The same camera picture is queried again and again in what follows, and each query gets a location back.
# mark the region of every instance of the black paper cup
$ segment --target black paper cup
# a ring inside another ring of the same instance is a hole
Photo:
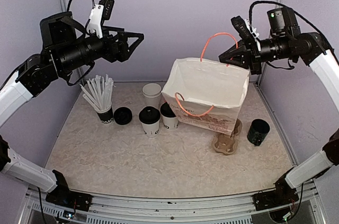
[[[96,113],[97,113],[97,116],[100,118],[100,121],[104,124],[109,124],[113,122],[114,120],[112,107],[110,107],[108,110],[104,110],[100,112],[97,111]]]
[[[259,146],[269,132],[270,126],[266,121],[255,119],[249,128],[247,139],[255,146]]]

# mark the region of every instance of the white marble surface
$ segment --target white marble surface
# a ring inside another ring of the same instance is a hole
[[[146,137],[138,119],[144,84],[121,83],[113,90],[113,108],[127,106],[133,113],[126,126],[101,124],[79,97],[47,163],[64,174],[71,189],[147,198],[219,196],[271,188],[291,168],[252,84],[239,114],[243,129],[238,149],[230,156],[212,149],[214,132],[183,123],[174,132],[161,129],[157,137]],[[271,126],[260,147],[246,138],[256,118]]]

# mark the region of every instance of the black coffee lid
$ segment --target black coffee lid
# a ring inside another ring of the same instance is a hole
[[[132,120],[132,111],[128,107],[120,107],[114,112],[115,122],[119,125],[126,125]]]
[[[153,124],[159,121],[160,112],[155,107],[147,106],[139,113],[139,120],[144,124]]]
[[[164,116],[164,117],[168,117],[168,118],[173,118],[175,117],[175,114],[173,113],[170,105],[166,102],[164,104],[162,104],[162,106],[160,107],[160,113]]]

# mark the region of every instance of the white paper bag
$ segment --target white paper bag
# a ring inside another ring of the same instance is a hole
[[[179,121],[231,135],[248,80],[249,71],[237,66],[177,59],[162,94]]]

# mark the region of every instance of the pink rope handle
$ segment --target pink rope handle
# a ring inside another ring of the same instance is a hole
[[[179,105],[179,107],[182,109],[182,111],[184,111],[186,114],[188,114],[188,115],[191,115],[191,116],[193,116],[193,117],[203,117],[204,115],[206,115],[206,114],[208,114],[213,108],[214,108],[214,105],[213,106],[211,106],[210,107],[210,109],[209,110],[207,110],[206,112],[204,112],[204,113],[202,113],[202,114],[192,114],[192,113],[190,113],[189,111],[187,111],[182,105],[181,105],[181,103],[180,103],[180,101],[179,101],[179,98],[178,98],[178,95],[180,95],[180,97],[182,98],[182,100],[184,101],[185,99],[184,99],[184,97],[180,94],[180,93],[175,93],[175,100],[176,100],[176,102],[178,103],[178,105]]]
[[[205,44],[205,46],[204,46],[204,48],[203,48],[203,50],[202,50],[202,53],[201,53],[201,56],[200,56],[200,61],[202,61],[203,55],[205,54],[205,51],[206,51],[206,49],[207,49],[208,44],[210,43],[210,40],[213,39],[213,38],[216,37],[216,36],[219,36],[219,35],[227,35],[227,36],[230,36],[230,37],[235,41],[235,46],[236,46],[236,48],[238,48],[238,41],[237,41],[236,38],[234,38],[234,36],[233,36],[232,34],[230,34],[230,33],[228,33],[228,32],[218,32],[218,33],[216,33],[216,34],[214,34],[213,36],[211,36],[211,37],[208,38],[208,40],[207,40],[207,42],[206,42],[206,44]]]

